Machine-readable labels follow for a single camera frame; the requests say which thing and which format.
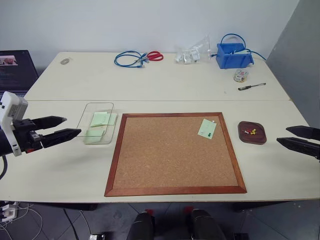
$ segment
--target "white table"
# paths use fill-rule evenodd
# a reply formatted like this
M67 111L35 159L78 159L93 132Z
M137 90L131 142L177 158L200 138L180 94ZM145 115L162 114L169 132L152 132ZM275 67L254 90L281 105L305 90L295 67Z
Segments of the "white table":
M311 156L281 146L292 137L286 127L307 125L266 64L256 60L245 83L232 80L234 69L217 63L177 65L173 54L145 69L114 66L115 53L60 53L27 94L26 118L50 115L68 120L39 131L48 134L76 128L85 105L111 102L119 114L112 142L84 145L82 137L47 149L7 156L0 199L26 202L106 203L183 201L276 201L320 198L320 164ZM65 57L70 63L61 65ZM237 88L266 82L245 91ZM246 185L245 194L189 194L104 197L122 113L223 112ZM261 123L264 145L240 141L238 123Z

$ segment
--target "wooden frame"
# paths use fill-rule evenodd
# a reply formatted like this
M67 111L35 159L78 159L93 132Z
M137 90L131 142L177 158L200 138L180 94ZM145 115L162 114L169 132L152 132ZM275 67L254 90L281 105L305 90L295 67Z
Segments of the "wooden frame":
M121 145L125 132L127 118L147 117L207 117L218 116L222 128L224 140L230 155L233 171L237 180L235 186L191 186L191 187L148 187L148 188L122 188L113 189L116 177L117 165L121 151ZM244 194L246 187L233 149L227 126L222 112L196 112L196 113L140 113L123 114L118 132L116 146L112 158L109 176L106 184L105 197L115 196L145 196L145 195L179 195L179 194Z

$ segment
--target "clear plastic tray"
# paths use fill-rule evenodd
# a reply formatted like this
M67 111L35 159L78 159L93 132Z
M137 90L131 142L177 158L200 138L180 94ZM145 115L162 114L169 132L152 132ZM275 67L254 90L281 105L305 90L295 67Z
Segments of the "clear plastic tray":
M90 102L87 103L77 128L81 133L77 138L83 138L86 145L109 144L112 141L118 115L113 112L114 104L111 102ZM100 116L105 117L105 124L93 125L93 118Z

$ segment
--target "scissors handle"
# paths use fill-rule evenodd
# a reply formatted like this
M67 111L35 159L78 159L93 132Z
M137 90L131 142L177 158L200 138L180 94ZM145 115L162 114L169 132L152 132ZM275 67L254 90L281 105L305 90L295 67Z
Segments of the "scissors handle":
M147 55L149 61L161 61L164 56L159 51L151 51Z

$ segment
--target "blue plastic bin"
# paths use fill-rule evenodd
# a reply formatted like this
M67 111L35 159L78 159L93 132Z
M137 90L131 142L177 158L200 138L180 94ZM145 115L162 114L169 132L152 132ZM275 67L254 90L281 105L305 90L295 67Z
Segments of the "blue plastic bin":
M250 53L235 53L245 48L242 43L218 43L216 46L218 48L216 61L221 69L243 69L249 64L254 64Z

